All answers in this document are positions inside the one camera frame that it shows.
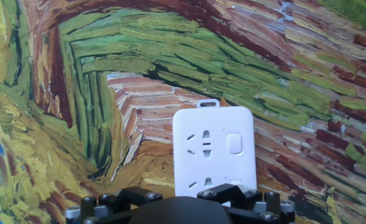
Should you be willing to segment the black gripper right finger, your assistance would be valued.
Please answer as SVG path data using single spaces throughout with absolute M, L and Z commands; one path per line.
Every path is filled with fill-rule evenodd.
M 242 184 L 222 184 L 197 193 L 197 198 L 218 202 L 232 223 L 296 223 L 296 206 L 291 200 L 281 200 L 277 192 L 247 189 Z

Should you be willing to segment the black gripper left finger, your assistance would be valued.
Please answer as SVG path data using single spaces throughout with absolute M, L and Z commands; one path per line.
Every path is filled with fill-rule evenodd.
M 158 192 L 142 189 L 141 187 L 123 188 L 113 194 L 99 196 L 86 196 L 76 206 L 65 210 L 66 224 L 94 223 L 101 218 L 110 217 L 117 213 L 131 210 L 131 206 L 137 207 L 146 203 L 162 200 L 163 195 Z

